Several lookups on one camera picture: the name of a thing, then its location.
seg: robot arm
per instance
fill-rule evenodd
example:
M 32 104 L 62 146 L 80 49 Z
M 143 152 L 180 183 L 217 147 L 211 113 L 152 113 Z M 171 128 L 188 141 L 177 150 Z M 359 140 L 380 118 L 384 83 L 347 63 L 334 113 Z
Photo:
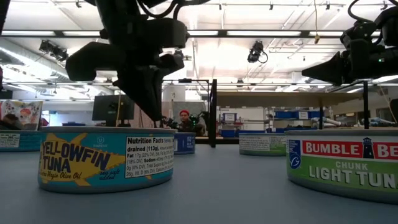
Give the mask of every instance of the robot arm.
M 69 57 L 66 64 L 72 81 L 92 81 L 96 70 L 116 70 L 113 84 L 124 91 L 152 120 L 162 119 L 161 85 L 163 77 L 184 67 L 179 55 L 162 53 L 163 48 L 184 48 L 187 27 L 176 20 L 181 7 L 202 4 L 209 0 L 173 0 L 160 15 L 145 7 L 154 7 L 165 0 L 86 0 L 98 8 L 104 29 L 101 38 L 109 44 L 91 42 Z M 175 8 L 174 18 L 164 18 Z

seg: red beanie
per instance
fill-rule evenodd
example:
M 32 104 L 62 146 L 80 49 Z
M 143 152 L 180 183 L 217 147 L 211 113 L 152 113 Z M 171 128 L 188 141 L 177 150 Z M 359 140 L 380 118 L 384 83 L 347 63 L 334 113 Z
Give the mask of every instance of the red beanie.
M 189 111 L 187 111 L 187 110 L 181 110 L 180 111 L 180 116 L 181 116 L 182 113 L 186 113 L 189 116 Z

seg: ceiling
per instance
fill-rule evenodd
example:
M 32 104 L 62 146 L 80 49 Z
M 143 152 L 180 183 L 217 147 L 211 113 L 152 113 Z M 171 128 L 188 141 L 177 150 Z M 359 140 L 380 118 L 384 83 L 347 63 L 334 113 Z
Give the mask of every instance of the ceiling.
M 346 30 L 355 22 L 347 14 L 347 0 L 317 0 L 317 13 L 314 1 L 311 0 L 213 0 L 200 6 L 183 7 L 178 19 L 193 29 L 261 29 L 261 30 Z M 153 9 L 153 13 L 163 12 L 170 4 L 167 1 Z M 103 28 L 96 8 L 84 1 L 81 7 L 72 0 L 12 0 L 4 26 L 4 30 L 101 30 Z M 362 17 L 374 20 L 383 7 L 382 0 L 362 0 L 355 5 L 353 12 Z M 42 55 L 38 50 L 43 38 L 40 37 L 4 37 L 12 44 L 24 50 L 33 52 L 36 58 L 46 58 L 56 62 L 48 55 Z M 68 49 L 71 55 L 91 41 L 91 38 L 46 38 L 46 40 Z M 248 63 L 249 49 L 256 40 L 263 41 L 269 60 L 265 64 Z M 195 49 L 194 72 L 192 60 L 185 61 L 185 69 L 179 75 L 188 78 L 209 79 L 217 78 L 219 83 L 236 83 L 238 78 L 245 83 L 292 83 L 302 82 L 294 78 L 304 68 L 322 63 L 330 59 L 337 51 L 344 50 L 338 38 L 320 39 L 314 44 L 313 39 L 281 39 L 281 38 L 194 38 L 189 39 L 183 49 L 184 55 L 193 55 Z M 24 57 L 35 60 L 31 54 Z M 64 64 L 53 63 L 51 70 L 62 71 Z M 48 82 L 40 78 L 38 70 L 29 71 L 29 79 L 25 82 Z M 69 82 L 66 73 L 56 75 L 56 82 Z M 97 82 L 104 82 L 106 78 L 116 79 L 115 72 L 98 72 Z M 42 85 L 42 88 L 54 89 Z M 277 90 L 280 86 L 256 87 L 257 90 Z M 74 86 L 70 91 L 77 91 L 88 98 L 97 94 L 108 94 L 108 87 L 97 86 L 95 90 L 87 86 Z M 297 91 L 308 91 L 300 88 Z

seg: yellowfin tuna can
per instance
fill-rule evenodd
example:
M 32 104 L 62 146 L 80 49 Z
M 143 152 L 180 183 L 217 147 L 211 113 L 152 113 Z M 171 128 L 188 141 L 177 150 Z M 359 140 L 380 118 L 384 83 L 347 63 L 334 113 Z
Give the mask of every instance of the yellowfin tuna can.
M 171 179 L 171 129 L 49 127 L 40 145 L 39 186 L 94 194 L 141 189 Z

